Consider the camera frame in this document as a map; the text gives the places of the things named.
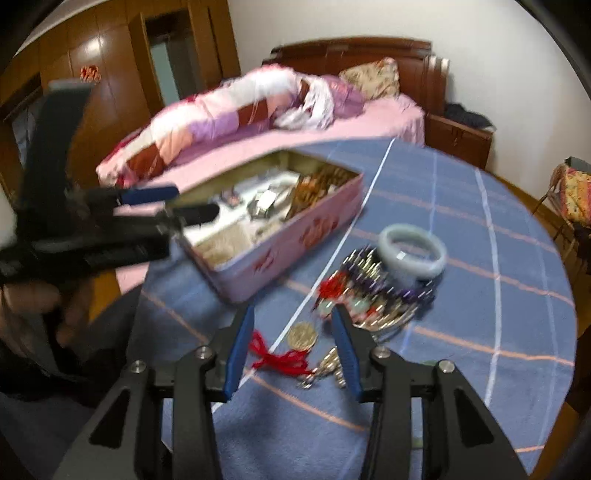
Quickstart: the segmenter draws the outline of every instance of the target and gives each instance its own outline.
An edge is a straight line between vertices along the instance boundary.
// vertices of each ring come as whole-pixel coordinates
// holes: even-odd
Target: yellow floral cushion
[[[591,226],[591,175],[567,167],[562,182],[561,213],[571,222]]]
[[[360,90],[365,100],[400,94],[398,64],[390,57],[343,70],[339,77]]]

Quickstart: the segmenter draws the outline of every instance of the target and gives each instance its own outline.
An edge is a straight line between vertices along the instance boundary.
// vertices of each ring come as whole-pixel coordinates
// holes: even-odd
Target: nightstand
[[[484,170],[491,144],[491,132],[430,113],[425,116],[425,145],[461,158],[470,165]]]

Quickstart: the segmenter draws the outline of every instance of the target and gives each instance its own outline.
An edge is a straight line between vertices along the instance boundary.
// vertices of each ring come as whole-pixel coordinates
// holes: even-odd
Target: screw
[[[129,371],[132,372],[133,374],[140,374],[144,370],[146,370],[146,362],[144,362],[142,360],[136,360],[129,367]]]
[[[450,374],[456,369],[456,366],[451,360],[441,360],[437,366],[439,367],[439,370],[445,374]]]
[[[208,346],[200,346],[195,350],[195,354],[200,360],[207,360],[213,355],[213,351]]]
[[[377,346],[371,350],[372,355],[375,358],[383,360],[384,358],[388,358],[390,356],[390,349],[387,346]]]

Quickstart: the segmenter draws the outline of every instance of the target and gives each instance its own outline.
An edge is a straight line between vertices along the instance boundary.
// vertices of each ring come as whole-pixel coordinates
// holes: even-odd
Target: table
[[[410,361],[455,362],[531,472],[569,389],[576,345],[569,282],[544,228],[493,177],[429,148],[374,138],[301,149],[363,170],[366,205],[350,228],[256,295],[256,328],[277,352],[287,350],[293,322],[311,320],[320,329],[310,311],[311,288],[348,253],[375,242],[391,223],[432,231],[450,256],[436,301],[388,346]],[[234,311],[173,246],[168,260],[150,265],[128,358],[175,361],[227,325]],[[310,353],[312,365],[332,345],[322,331]],[[170,407],[165,405],[167,442]],[[250,372],[230,403],[214,406],[224,476],[358,478],[371,408],[355,404],[331,378],[300,390],[292,378]],[[420,404],[413,408],[414,434],[420,436]],[[410,478],[419,478],[420,456],[413,451]]]

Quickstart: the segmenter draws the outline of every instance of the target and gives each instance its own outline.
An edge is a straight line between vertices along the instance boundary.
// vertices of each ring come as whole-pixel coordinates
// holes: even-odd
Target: white bangle
[[[414,244],[427,250],[435,260],[406,253],[394,245],[394,242]],[[390,225],[382,230],[378,239],[378,253],[390,270],[404,272],[419,280],[432,280],[437,277],[447,263],[447,249],[438,237],[406,223]]]

